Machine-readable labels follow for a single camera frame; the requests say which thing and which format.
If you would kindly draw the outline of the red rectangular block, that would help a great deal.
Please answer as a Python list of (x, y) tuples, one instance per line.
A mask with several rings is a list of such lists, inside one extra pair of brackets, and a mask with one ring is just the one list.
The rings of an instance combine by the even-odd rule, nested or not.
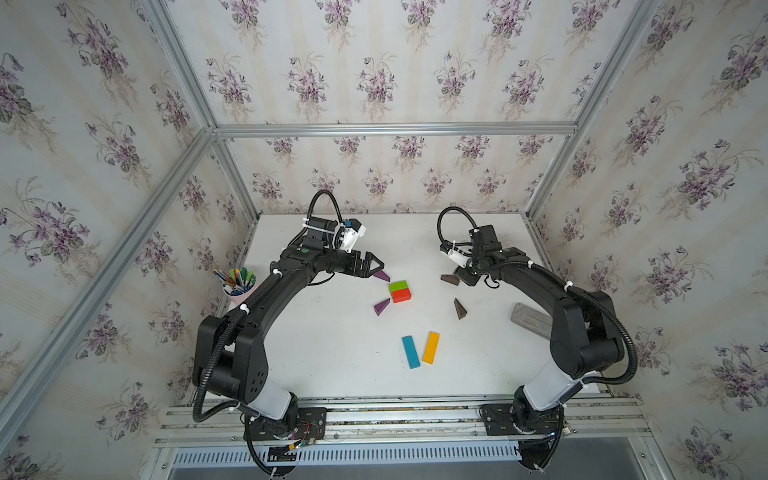
[(391, 298), (392, 298), (392, 301), (395, 304), (397, 304), (397, 303), (409, 301), (412, 298), (412, 294), (409, 288), (404, 288), (404, 289), (392, 291)]

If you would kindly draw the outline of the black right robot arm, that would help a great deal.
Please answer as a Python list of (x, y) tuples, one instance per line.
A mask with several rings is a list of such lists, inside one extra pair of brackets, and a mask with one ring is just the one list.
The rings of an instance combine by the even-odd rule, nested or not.
[(491, 225), (469, 230), (470, 257), (455, 272), (470, 286), (479, 278), (511, 285), (551, 318), (550, 359), (517, 388), (507, 414), (520, 435), (519, 463), (542, 472), (565, 429), (565, 404), (591, 384), (623, 385), (638, 369), (637, 348), (618, 319), (611, 297), (586, 291), (535, 263), (517, 248), (504, 249)]

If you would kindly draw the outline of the teal long block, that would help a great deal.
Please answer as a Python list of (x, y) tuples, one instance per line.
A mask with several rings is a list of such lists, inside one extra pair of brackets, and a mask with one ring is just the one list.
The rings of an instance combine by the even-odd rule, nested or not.
[(415, 342), (411, 336), (404, 336), (402, 344), (406, 355), (407, 363), (410, 369), (419, 368), (421, 365)]

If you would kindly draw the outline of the purple triangle block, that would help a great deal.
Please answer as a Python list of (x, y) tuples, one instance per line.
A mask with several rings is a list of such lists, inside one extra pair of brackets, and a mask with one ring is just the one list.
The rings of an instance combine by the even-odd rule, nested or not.
[(380, 316), (383, 313), (383, 311), (390, 305), (390, 303), (391, 303), (390, 299), (385, 299), (385, 300), (382, 300), (382, 301), (376, 303), (374, 305), (374, 312), (375, 312), (375, 314), (377, 316)]
[(386, 272), (384, 272), (383, 270), (375, 272), (374, 273), (374, 277), (376, 277), (376, 278), (378, 278), (380, 280), (383, 280), (385, 282), (390, 282), (391, 281), (390, 276)]

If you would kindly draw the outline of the yellow long block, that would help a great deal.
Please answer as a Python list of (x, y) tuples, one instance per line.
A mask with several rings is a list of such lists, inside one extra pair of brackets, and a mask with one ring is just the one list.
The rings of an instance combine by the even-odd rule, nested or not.
[(437, 332), (431, 331), (427, 337), (427, 342), (423, 351), (423, 355), (422, 355), (423, 363), (426, 363), (429, 365), (434, 364), (439, 341), (440, 341), (440, 334)]

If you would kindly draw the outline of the brown triangle block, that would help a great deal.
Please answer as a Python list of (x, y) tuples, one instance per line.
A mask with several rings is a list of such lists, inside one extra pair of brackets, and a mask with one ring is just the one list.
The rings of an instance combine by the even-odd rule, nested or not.
[(458, 298), (454, 299), (454, 307), (455, 307), (457, 318), (459, 320), (463, 320), (467, 316), (467, 310)]
[(455, 275), (444, 274), (440, 276), (440, 279), (454, 286), (458, 286), (460, 283), (460, 280)]

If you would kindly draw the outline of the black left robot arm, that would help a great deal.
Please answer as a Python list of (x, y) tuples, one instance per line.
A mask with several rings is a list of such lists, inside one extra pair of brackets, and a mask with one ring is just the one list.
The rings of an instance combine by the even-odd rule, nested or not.
[(198, 327), (192, 420), (202, 423), (229, 409), (285, 438), (299, 424), (295, 394), (269, 379), (265, 339), (291, 300), (321, 272), (370, 278), (384, 269), (371, 252), (293, 246), (270, 264), (269, 275), (245, 300)]

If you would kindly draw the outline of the green rectangular block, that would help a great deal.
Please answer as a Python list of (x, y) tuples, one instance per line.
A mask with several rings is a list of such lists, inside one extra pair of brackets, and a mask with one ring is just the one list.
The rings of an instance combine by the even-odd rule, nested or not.
[(399, 292), (399, 291), (404, 291), (404, 290), (408, 290), (408, 289), (409, 289), (409, 286), (408, 286), (408, 283), (405, 280), (398, 281), (398, 282), (393, 282), (393, 283), (389, 284), (389, 291), (391, 293), (395, 293), (395, 292)]

